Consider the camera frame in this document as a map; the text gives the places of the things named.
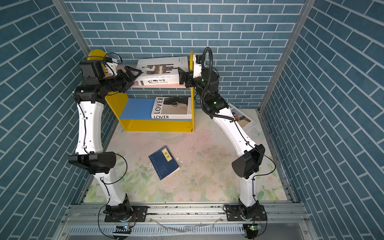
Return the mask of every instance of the book cover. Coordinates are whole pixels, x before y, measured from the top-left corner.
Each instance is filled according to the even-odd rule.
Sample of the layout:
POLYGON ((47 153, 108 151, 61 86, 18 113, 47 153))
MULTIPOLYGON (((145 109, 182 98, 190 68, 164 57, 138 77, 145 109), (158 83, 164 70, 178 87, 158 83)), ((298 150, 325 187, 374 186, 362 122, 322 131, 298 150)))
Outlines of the book cover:
POLYGON ((191 97, 157 97, 152 108, 154 119, 192 119, 191 97))
POLYGON ((240 125, 240 127, 244 131, 250 128, 255 123, 255 121, 252 118, 245 115, 245 113, 240 111, 237 107, 235 107, 230 103, 228 105, 229 105, 229 108, 231 109, 233 117, 235 118, 237 123, 240 125))
POLYGON ((151 154, 149 159, 155 168, 160 180, 166 178, 170 174, 180 169, 176 160, 169 152, 167 146, 164 146, 151 154))
POLYGON ((175 84, 179 83, 178 67, 189 71, 188 58, 146 58, 137 62, 137 69, 143 73, 135 80, 139 85, 175 84))

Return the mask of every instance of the blue brick wallpaper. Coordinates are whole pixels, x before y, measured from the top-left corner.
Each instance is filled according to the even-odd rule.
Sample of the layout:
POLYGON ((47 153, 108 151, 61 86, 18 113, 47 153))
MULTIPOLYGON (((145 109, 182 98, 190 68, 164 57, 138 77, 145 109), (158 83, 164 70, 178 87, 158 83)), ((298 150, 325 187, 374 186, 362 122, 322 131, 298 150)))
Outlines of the blue brick wallpaper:
MULTIPOLYGON (((71 1, 66 4, 91 49, 141 58, 189 56, 210 46, 220 94, 237 107, 259 106, 305 0, 71 1)), ((184 89, 134 89, 136 98, 184 89)))
MULTIPOLYGON (((67 163, 84 55, 51 0, 1 0, 0 15, 0 239, 43 240, 89 177, 67 163)), ((103 117, 105 142, 115 117, 103 117)))
POLYGON ((383 13, 316 0, 263 113, 321 239, 384 239, 383 13))

